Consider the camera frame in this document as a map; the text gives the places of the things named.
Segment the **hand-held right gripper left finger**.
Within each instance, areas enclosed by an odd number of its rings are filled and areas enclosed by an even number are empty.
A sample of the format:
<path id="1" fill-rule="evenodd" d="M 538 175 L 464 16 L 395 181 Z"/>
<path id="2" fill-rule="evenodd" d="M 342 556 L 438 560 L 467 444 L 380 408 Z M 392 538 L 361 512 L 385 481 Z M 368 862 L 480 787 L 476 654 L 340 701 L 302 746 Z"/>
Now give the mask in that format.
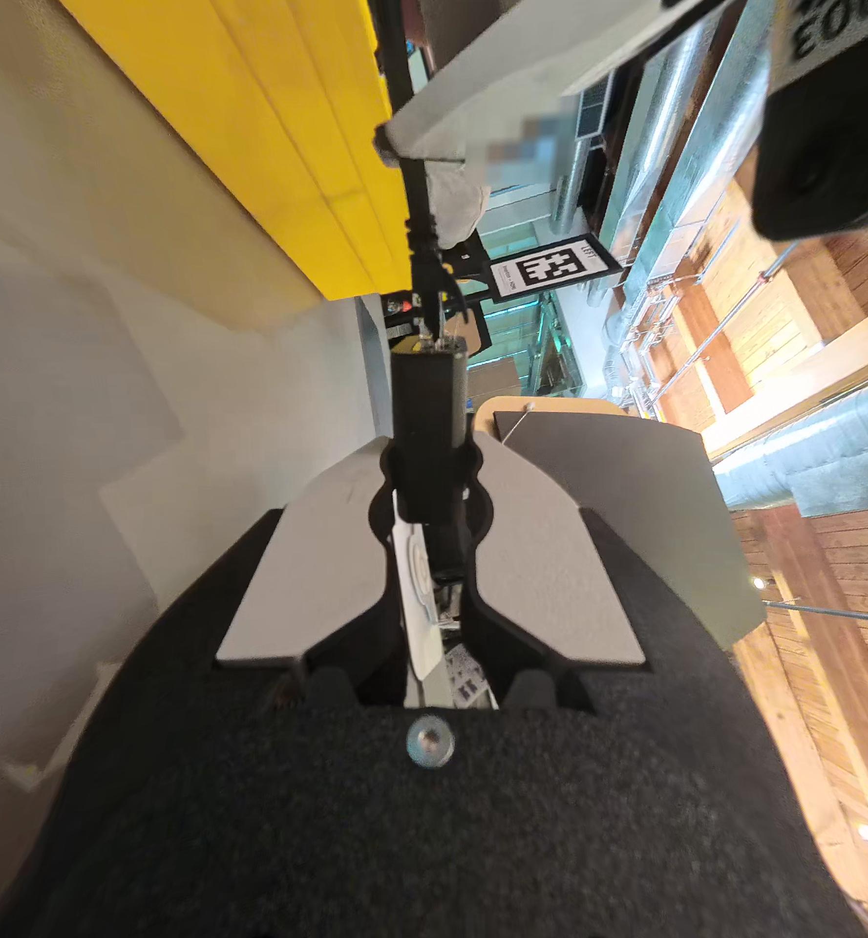
<path id="1" fill-rule="evenodd" d="M 216 653 L 225 668 L 346 674 L 365 704 L 402 705 L 407 640 L 379 436 L 283 510 Z"/>

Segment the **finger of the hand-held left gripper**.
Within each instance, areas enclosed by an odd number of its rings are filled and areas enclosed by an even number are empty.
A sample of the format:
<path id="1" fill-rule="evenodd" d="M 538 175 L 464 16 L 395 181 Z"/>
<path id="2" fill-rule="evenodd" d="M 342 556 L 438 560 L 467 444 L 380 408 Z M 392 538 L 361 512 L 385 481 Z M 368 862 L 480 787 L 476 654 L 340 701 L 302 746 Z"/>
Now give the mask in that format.
<path id="1" fill-rule="evenodd" d="M 393 103 L 376 131 L 389 158 L 472 163 L 562 116 L 625 64 L 646 62 L 725 2 L 526 1 Z"/>

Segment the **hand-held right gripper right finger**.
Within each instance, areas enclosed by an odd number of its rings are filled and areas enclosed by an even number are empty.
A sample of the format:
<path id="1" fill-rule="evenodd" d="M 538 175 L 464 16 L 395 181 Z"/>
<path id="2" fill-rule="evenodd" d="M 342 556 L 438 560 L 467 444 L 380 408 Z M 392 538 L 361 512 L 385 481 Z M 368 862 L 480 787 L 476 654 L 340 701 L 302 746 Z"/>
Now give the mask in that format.
<path id="1" fill-rule="evenodd" d="M 579 505 L 475 430 L 462 639 L 500 705 L 592 705 L 586 673 L 644 667 L 644 650 Z"/>

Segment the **black grey network adapter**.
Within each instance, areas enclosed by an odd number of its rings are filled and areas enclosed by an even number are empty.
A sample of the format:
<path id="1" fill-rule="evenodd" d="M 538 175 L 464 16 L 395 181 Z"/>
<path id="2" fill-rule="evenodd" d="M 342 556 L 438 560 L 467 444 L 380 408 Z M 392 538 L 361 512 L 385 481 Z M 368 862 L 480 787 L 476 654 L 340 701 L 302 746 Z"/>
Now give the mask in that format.
<path id="1" fill-rule="evenodd" d="M 461 580 L 469 545 L 464 491 L 467 346 L 461 336 L 409 336 L 392 349 L 388 474 L 400 520 L 421 528 L 436 584 Z"/>

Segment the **yellow plastic bin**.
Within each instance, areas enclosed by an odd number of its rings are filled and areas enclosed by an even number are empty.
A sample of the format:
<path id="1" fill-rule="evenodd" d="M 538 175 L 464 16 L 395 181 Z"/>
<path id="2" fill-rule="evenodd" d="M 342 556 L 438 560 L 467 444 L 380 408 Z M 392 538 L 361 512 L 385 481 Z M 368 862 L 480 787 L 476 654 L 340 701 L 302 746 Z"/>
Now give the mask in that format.
<path id="1" fill-rule="evenodd" d="M 324 299 L 410 286 L 368 2 L 63 6 Z"/>

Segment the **white paper label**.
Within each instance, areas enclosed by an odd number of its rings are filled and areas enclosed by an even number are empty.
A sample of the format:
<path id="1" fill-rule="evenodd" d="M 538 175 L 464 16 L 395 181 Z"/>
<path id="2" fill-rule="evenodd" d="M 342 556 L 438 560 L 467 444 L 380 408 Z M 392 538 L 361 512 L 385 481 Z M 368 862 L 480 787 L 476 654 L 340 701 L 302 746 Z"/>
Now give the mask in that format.
<path id="1" fill-rule="evenodd" d="M 395 510 L 392 544 L 411 666 L 424 682 L 443 660 L 443 643 L 423 527 Z"/>

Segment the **grey table board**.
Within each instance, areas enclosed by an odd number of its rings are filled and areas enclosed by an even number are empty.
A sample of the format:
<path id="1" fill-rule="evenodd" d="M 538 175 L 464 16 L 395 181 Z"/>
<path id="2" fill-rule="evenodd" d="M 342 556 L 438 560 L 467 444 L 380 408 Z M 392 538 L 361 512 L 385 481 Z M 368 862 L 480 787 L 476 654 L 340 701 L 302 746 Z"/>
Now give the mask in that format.
<path id="1" fill-rule="evenodd" d="M 592 510 L 728 651 L 766 620 L 699 433 L 603 400 L 493 397 L 475 430 Z"/>

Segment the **black white fiducial tag sign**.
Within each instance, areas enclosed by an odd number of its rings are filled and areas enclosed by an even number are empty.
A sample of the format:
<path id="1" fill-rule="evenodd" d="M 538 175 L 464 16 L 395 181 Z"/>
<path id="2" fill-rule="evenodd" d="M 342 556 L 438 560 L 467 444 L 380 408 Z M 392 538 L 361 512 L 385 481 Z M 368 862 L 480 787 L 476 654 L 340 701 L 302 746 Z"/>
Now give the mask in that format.
<path id="1" fill-rule="evenodd" d="M 443 252 L 456 279 L 473 280 L 484 289 L 467 299 L 495 303 L 532 297 L 593 279 L 620 275 L 623 267 L 591 232 L 554 243 L 489 257 L 478 235 Z"/>

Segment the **silver ventilation duct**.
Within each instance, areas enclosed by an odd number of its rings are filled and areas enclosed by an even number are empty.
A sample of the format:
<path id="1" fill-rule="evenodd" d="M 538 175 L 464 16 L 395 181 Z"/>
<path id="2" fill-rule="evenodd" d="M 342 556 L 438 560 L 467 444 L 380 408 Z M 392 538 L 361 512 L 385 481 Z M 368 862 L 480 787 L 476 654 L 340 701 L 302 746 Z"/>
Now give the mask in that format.
<path id="1" fill-rule="evenodd" d="M 583 223 L 616 274 L 551 292 L 601 307 L 637 301 L 689 256 L 758 130 L 771 2 L 725 2 L 646 62 L 585 91 L 567 125 L 552 215 L 556 238 Z"/>

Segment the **grey ventilation duct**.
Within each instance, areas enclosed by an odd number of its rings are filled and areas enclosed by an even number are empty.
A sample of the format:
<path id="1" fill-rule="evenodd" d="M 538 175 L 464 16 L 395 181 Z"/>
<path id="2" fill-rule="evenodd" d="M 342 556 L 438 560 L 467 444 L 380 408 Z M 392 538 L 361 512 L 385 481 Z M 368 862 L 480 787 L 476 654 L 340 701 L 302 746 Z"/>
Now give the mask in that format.
<path id="1" fill-rule="evenodd" d="M 868 510 L 868 385 L 739 448 L 713 468 L 730 510 L 803 518 Z"/>

